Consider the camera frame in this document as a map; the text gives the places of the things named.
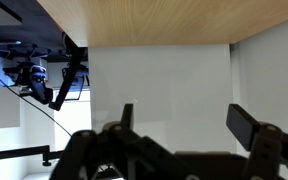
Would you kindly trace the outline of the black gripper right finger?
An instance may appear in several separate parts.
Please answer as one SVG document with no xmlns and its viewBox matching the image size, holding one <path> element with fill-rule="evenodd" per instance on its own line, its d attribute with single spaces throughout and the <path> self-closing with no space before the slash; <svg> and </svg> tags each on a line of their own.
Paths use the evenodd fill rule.
<svg viewBox="0 0 288 180">
<path fill-rule="evenodd" d="M 250 151 L 260 123 L 239 104 L 230 104 L 226 126 L 246 151 Z"/>
</svg>

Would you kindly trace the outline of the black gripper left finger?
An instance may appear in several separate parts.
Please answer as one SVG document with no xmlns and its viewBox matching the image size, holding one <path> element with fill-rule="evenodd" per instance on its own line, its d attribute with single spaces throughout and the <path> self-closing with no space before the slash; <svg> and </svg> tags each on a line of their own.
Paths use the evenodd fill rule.
<svg viewBox="0 0 288 180">
<path fill-rule="evenodd" d="M 133 104 L 125 104 L 121 117 L 121 124 L 129 129 L 133 128 Z"/>
</svg>

